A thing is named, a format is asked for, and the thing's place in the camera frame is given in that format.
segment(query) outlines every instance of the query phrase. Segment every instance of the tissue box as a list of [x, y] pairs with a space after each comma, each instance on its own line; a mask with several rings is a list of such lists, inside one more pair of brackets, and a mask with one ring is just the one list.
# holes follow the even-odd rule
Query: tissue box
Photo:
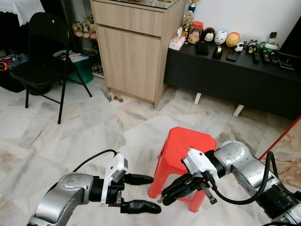
[[176, 35], [173, 39], [170, 40], [169, 48], [174, 50], [180, 50], [184, 42], [185, 42], [185, 37]]

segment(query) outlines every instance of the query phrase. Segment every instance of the red plastic stool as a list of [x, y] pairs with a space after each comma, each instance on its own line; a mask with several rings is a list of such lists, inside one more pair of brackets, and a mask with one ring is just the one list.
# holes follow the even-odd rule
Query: red plastic stool
[[[161, 189], [170, 174], [183, 175], [187, 173], [184, 164], [181, 163], [181, 159], [187, 155], [189, 147], [205, 153], [216, 149], [216, 141], [209, 134], [181, 127], [171, 129], [158, 156], [154, 182], [151, 184], [148, 192], [149, 197], [156, 198], [158, 194], [162, 193]], [[178, 200], [188, 203], [190, 211], [197, 212], [204, 198], [204, 191], [196, 191], [192, 200], [187, 198]]]

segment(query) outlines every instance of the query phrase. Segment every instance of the glass top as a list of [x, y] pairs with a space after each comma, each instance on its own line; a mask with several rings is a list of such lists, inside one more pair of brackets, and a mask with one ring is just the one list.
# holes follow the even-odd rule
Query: glass top
[[149, 7], [161, 8], [161, 9], [168, 9], [173, 4], [175, 4], [178, 0], [173, 0], [172, 2], [159, 1], [159, 0], [139, 0], [139, 1], [135, 1], [135, 0], [111, 0], [111, 1], [120, 1], [120, 2], [125, 2], [125, 3], [135, 4], [135, 5], [149, 6]]

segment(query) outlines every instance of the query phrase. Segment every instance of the green basket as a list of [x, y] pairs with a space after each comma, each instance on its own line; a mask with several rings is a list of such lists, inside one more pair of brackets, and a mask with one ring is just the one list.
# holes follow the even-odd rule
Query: green basket
[[[91, 60], [90, 58], [86, 60], [81, 60], [74, 63], [78, 69], [79, 74], [84, 80], [85, 84], [88, 84], [93, 80], [92, 69], [91, 69]], [[80, 82], [76, 72], [72, 72], [68, 76], [70, 79]]]

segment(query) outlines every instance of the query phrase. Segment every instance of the wooden cabinet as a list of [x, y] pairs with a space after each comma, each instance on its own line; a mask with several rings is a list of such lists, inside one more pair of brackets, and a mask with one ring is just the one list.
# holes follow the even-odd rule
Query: wooden cabinet
[[160, 39], [98, 26], [108, 87], [155, 101]]
[[185, 0], [91, 3], [108, 88], [157, 106], [165, 91], [169, 41], [181, 25]]

